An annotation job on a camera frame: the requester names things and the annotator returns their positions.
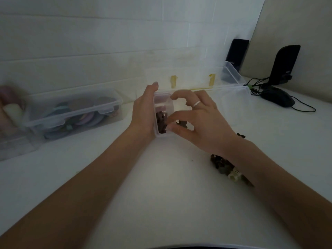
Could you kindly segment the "person's left hand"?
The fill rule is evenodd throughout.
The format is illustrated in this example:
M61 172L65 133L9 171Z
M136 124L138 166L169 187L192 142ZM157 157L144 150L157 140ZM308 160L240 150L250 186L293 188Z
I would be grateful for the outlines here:
M143 93L134 101L129 129L135 137L151 141L155 138L154 117L153 100L144 101Z

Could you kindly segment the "person's right hand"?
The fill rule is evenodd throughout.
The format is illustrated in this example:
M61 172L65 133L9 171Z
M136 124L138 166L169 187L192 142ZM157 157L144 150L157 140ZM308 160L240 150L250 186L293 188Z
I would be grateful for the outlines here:
M199 143L196 145L198 148L232 160L239 154L244 139L232 130L205 90L193 92L194 108L172 113L167 118L167 125L178 120L187 121L188 129L194 130L198 135Z

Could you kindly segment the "small clear plastic box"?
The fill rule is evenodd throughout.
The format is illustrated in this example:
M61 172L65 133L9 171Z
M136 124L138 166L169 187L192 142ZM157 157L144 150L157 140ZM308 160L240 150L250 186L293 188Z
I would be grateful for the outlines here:
M174 100L170 98L174 90L161 90L154 93L153 106L154 106L154 131L157 138L168 138L174 135L172 132L166 132L165 134L159 134L156 122L156 113L159 111L164 111L169 115L175 112Z

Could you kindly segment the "person's right forearm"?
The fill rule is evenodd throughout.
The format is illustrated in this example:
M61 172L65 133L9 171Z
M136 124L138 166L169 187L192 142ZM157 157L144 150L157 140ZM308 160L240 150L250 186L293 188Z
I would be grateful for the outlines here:
M332 202L239 136L226 144L222 156L254 185L303 249L332 249Z

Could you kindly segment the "person's left forearm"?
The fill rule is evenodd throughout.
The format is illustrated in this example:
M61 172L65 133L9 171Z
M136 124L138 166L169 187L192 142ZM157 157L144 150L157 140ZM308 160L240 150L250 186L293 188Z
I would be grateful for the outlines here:
M132 122L98 158L1 235L0 249L81 248L154 139L153 129Z

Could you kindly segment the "long clear plastic storage box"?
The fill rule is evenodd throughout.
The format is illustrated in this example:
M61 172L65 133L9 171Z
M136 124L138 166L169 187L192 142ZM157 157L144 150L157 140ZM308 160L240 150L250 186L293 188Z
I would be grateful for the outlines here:
M210 74L215 74L213 87L209 87ZM175 89L171 89L172 75L178 77ZM159 83L157 91L205 90L217 97L229 96L239 100L250 97L250 90L245 86L244 78L227 61L221 66L149 68L144 71L144 77L148 83Z

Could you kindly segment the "brown pieces inside small box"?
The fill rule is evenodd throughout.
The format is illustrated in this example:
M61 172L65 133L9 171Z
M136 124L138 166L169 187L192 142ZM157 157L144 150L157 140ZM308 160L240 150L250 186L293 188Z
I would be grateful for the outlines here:
M159 111L156 113L156 122L157 122L157 129L159 134L166 133L166 121L167 121L168 114L164 111Z

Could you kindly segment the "pile of brown toy pieces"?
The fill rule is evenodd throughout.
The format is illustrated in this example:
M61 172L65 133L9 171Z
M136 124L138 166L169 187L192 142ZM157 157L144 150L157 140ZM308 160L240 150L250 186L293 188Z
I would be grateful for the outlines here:
M235 167L232 163L230 163L227 159L224 159L221 156L212 154L210 156L210 161L214 165L214 167L218 170L220 174L223 174L228 177L229 173ZM242 180L246 185L250 187L254 187L254 185L242 174Z

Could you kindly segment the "white toy piece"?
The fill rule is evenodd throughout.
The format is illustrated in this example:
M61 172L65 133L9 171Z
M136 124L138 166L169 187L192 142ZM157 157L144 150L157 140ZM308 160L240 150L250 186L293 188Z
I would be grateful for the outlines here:
M234 167L232 171L229 173L228 178L233 182L237 182L239 180L242 180L242 173L237 168Z

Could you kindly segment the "stack of pastel round discs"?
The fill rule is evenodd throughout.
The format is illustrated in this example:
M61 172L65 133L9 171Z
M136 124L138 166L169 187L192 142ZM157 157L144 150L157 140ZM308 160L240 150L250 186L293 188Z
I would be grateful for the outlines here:
M121 110L120 101L111 96L79 98L57 104L44 117L57 116L38 127L46 140L56 140L82 129L92 128L112 117Z

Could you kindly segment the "clear box with latched lid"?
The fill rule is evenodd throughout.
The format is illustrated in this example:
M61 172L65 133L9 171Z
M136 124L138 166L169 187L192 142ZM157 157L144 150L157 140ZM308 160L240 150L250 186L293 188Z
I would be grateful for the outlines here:
M76 87L26 97L22 125L54 141L122 120L122 96L112 87Z

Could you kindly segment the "black computer mouse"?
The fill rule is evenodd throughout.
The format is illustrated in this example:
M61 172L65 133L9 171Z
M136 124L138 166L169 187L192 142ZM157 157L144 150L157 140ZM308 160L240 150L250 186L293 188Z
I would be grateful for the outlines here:
M287 92L273 86L266 87L260 92L260 97L283 108L290 108L295 104L295 101Z

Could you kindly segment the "black speaker with stand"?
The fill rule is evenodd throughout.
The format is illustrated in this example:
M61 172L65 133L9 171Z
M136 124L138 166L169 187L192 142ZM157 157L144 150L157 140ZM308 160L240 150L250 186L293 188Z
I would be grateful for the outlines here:
M272 71L267 82L268 86L285 84L292 79L291 73L300 49L300 45L288 45L282 47L277 52Z

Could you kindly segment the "blurry pink and white object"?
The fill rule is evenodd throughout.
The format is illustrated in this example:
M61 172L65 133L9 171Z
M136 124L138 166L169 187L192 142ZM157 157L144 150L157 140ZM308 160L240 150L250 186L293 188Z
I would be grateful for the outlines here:
M0 133L11 137L22 130L24 102L9 86L0 86Z

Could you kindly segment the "clear empty plastic container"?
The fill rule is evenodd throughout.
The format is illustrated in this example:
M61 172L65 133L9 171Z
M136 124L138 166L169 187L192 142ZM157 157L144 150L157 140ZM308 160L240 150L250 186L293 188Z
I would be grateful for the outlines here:
M0 162L36 151L45 143L42 134L31 128L0 129Z

